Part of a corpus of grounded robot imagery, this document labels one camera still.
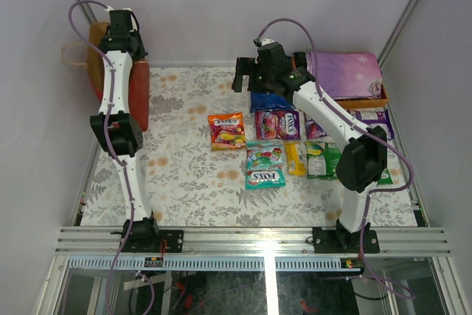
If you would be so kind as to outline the yellow snack packet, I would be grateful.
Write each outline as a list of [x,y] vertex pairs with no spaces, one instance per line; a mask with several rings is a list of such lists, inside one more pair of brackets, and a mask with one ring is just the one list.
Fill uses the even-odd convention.
[[285,153],[287,157],[288,173],[293,176],[304,176],[307,171],[302,159],[302,152],[298,142],[285,142]]

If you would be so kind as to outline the purple Fox's berries candy bag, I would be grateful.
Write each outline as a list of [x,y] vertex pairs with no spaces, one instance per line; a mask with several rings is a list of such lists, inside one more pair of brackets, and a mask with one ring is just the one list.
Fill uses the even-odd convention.
[[259,140],[300,140],[299,112],[293,110],[257,111],[256,137]]

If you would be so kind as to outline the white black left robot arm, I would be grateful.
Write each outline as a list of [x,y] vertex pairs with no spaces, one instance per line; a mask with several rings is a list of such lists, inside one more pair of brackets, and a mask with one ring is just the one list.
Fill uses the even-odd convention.
[[106,11],[110,24],[97,47],[104,68],[103,96],[90,126],[112,158],[122,185],[126,217],[121,250],[153,252],[160,247],[162,235],[145,195],[139,166],[149,114],[147,52],[133,11],[112,7]]

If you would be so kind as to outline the purple snack packet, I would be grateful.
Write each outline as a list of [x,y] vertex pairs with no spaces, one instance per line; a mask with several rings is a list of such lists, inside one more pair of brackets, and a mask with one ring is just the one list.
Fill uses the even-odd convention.
[[328,136],[327,132],[311,117],[305,114],[305,132],[307,140],[319,139]]
[[395,132],[389,118],[389,112],[387,110],[380,111],[359,111],[349,110],[349,113],[354,116],[357,120],[360,120],[364,124],[371,128],[382,127],[386,132],[388,140],[395,138]]

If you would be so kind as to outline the green snack packet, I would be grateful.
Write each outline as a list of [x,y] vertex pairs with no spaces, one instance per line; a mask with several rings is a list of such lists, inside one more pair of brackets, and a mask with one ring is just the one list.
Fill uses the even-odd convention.
[[391,174],[390,174],[390,172],[387,168],[382,172],[381,177],[379,178],[377,183],[378,183],[378,185],[391,185],[391,184],[393,184]]

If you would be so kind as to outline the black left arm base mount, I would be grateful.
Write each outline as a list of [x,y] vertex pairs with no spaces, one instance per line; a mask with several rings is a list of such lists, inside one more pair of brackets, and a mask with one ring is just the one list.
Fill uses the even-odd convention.
[[122,252],[181,254],[184,245],[184,231],[177,229],[160,230],[154,236],[129,236]]

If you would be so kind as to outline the blue Doritos chip bag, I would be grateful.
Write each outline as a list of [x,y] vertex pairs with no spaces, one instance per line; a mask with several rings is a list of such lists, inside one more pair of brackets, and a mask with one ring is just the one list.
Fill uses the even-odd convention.
[[295,106],[290,104],[284,97],[270,93],[254,93],[250,94],[251,105],[250,112],[256,111],[279,111],[293,110]]

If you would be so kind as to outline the small green yellow candy packet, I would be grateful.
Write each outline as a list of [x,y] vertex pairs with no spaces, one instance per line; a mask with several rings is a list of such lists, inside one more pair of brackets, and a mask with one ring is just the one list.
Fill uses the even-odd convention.
[[306,142],[307,176],[309,179],[336,180],[341,151],[334,143]]

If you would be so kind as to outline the teal Fox's candy bag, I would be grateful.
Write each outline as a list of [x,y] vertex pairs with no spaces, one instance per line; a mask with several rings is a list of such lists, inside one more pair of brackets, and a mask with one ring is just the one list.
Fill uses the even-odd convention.
[[248,142],[246,145],[247,190],[285,186],[282,146],[271,142]]

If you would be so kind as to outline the orange Fox's fruits candy bag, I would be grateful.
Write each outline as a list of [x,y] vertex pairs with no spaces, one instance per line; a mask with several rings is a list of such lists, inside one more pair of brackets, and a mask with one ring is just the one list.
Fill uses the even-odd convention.
[[208,116],[211,149],[235,150],[246,146],[243,113],[212,114]]

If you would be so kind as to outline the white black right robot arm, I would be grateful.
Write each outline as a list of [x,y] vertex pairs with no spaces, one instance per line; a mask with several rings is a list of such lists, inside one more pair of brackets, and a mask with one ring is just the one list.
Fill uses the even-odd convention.
[[257,57],[239,57],[232,90],[273,93],[321,125],[341,151],[336,176],[344,187],[342,212],[336,222],[334,244],[352,252],[364,242],[368,196],[387,167],[386,132],[369,128],[351,116],[322,88],[317,68],[293,68],[278,42],[259,45]]

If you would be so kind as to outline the red brown paper bag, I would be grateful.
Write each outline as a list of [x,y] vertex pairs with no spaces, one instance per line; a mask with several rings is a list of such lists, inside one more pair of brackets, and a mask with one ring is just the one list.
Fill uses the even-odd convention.
[[[104,36],[109,23],[106,21],[95,22],[89,27],[88,41],[98,46]],[[66,51],[75,46],[85,46],[84,43],[69,43],[61,48],[60,58],[64,63],[71,66],[82,66],[85,68],[88,81],[98,100],[103,98],[104,68],[101,56],[90,47],[86,50],[86,59],[81,62],[69,60]],[[150,67],[143,59],[135,62],[131,69],[129,83],[128,102],[131,116],[137,121],[143,132],[148,130],[149,125],[149,94],[150,94]]]

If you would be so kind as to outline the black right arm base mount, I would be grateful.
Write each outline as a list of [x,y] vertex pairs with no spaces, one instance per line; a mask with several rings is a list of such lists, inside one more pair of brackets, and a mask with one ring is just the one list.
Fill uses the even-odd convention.
[[[349,233],[340,228],[312,228],[314,251],[318,254],[360,253],[361,231]],[[363,250],[365,254],[379,254],[380,246],[375,230],[370,224],[364,228]]]

